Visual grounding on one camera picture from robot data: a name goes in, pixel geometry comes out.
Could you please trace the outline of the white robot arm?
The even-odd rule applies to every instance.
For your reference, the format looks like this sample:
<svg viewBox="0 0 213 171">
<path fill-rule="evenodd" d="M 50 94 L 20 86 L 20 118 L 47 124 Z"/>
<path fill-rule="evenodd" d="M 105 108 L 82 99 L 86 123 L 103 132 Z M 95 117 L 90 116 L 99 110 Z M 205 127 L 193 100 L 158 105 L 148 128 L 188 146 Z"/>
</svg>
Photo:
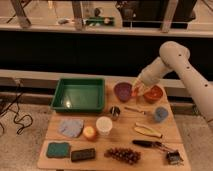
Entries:
<svg viewBox="0 0 213 171">
<path fill-rule="evenodd" d="M 190 64 L 189 58 L 190 51 L 187 47 L 175 41 L 164 42 L 159 48 L 159 56 L 141 70 L 132 90 L 143 93 L 159 83 L 166 74 L 174 71 L 213 129 L 213 84 Z"/>
</svg>

